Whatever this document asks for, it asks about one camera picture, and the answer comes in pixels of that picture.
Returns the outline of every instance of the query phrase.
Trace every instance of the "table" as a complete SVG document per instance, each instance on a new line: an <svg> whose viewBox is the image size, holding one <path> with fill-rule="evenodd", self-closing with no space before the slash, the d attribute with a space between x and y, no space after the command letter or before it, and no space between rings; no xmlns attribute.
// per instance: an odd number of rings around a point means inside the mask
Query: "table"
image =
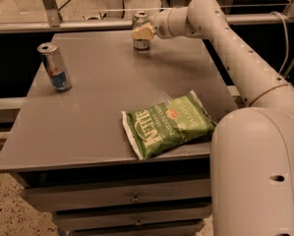
<svg viewBox="0 0 294 236"><path fill-rule="evenodd" d="M0 154L0 173L70 235L194 233L211 214L209 141L139 161L121 111L193 89L215 121L237 108L200 39L156 38L134 49L129 30L57 33L73 87L57 93L41 66Z"/></svg>

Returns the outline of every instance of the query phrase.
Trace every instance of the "drawer handle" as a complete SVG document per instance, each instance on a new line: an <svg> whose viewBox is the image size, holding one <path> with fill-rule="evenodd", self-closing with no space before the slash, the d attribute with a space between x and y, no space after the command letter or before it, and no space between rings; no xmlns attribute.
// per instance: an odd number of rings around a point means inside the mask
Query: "drawer handle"
<svg viewBox="0 0 294 236"><path fill-rule="evenodd" d="M135 223L136 226L142 226L144 225L139 219L137 220L137 222Z"/></svg>
<svg viewBox="0 0 294 236"><path fill-rule="evenodd" d="M137 194L137 193L134 193L134 197L131 198L131 202L132 202L133 204L138 204L138 203L141 202L141 199L138 198L138 194Z"/></svg>

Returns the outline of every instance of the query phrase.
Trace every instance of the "gripped can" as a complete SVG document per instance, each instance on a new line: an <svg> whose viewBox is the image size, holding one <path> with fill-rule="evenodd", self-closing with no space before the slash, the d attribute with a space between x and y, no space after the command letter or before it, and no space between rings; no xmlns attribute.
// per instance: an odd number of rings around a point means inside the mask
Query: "gripped can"
<svg viewBox="0 0 294 236"><path fill-rule="evenodd" d="M146 23L149 23L147 12L136 12L133 19L133 29L138 28ZM134 47L138 50L149 49L150 40L134 39Z"/></svg>
<svg viewBox="0 0 294 236"><path fill-rule="evenodd" d="M59 47L52 42L46 42L40 44L37 51L54 89L60 92L69 90L72 84Z"/></svg>

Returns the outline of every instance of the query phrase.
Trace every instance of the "snack bag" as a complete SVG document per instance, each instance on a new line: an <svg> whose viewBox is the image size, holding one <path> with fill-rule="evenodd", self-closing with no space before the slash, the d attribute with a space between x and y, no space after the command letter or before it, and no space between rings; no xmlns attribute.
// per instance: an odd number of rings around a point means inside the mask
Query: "snack bag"
<svg viewBox="0 0 294 236"><path fill-rule="evenodd" d="M133 113L122 112L128 139L140 160L210 134L210 120L194 91Z"/></svg>

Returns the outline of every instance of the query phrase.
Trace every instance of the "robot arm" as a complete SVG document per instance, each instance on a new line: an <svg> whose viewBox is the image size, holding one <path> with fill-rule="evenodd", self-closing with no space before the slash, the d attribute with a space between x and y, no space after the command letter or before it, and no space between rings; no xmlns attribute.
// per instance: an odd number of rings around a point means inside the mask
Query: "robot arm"
<svg viewBox="0 0 294 236"><path fill-rule="evenodd" d="M214 235L294 236L294 88L230 28L215 0L164 11L153 27L160 38L209 39L251 106L224 117L212 138Z"/></svg>

